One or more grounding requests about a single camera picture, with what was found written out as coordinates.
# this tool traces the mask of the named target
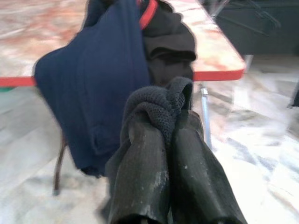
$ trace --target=floor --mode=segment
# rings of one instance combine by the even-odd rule
[[[288,109],[299,57],[256,56],[240,81],[209,82],[213,151],[249,224],[299,223],[299,109]],[[194,110],[201,113],[199,86]],[[0,93],[0,224],[103,224],[107,181],[63,163],[60,130],[36,89]]]

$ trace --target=red table edge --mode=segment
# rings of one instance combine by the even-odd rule
[[[233,81],[242,77],[244,69],[233,71],[196,71],[194,81]],[[35,86],[33,77],[2,77],[0,87]]]

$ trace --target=marble tabletop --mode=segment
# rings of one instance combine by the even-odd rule
[[[167,0],[196,37],[196,81],[236,80],[245,64],[196,0]],[[86,1],[0,1],[0,86],[34,85],[32,69],[43,55],[66,45],[80,30]]]

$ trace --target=red strap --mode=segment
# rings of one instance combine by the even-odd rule
[[[146,28],[147,25],[150,23],[150,21],[155,15],[157,7],[158,7],[158,3],[156,0],[149,0],[149,5],[139,20],[141,29]]]

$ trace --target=marble floor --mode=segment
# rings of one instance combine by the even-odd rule
[[[256,56],[248,74],[207,83],[213,151],[249,224],[299,223],[299,57]],[[199,86],[194,110],[201,113]],[[31,87],[0,93],[0,224],[103,224],[107,181],[69,157],[52,196],[60,130]]]

